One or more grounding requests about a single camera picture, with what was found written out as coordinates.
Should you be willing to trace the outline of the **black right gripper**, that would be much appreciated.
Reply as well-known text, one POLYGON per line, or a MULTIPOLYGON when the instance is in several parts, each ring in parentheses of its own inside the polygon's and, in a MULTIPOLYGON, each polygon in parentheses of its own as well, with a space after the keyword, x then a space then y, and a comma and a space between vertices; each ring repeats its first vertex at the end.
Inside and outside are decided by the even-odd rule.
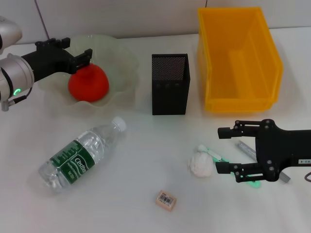
POLYGON ((238 183, 276 182, 280 172, 288 167, 311 165, 310 130, 283 130, 272 119, 236 120, 232 129, 218 128, 220 139, 243 136, 255 137, 258 163, 216 162, 218 174, 233 173, 238 183))

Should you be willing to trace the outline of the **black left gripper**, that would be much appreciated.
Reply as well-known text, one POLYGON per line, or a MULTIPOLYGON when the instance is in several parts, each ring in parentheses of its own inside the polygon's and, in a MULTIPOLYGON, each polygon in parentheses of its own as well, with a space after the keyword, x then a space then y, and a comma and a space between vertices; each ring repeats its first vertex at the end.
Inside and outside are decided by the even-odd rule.
POLYGON ((37 41, 35 46, 37 51, 22 56, 30 65, 35 82, 57 72, 75 74, 90 64, 93 54, 92 49, 87 49, 82 54, 73 57, 64 50, 70 46, 69 37, 61 40, 51 38, 46 41, 37 41))

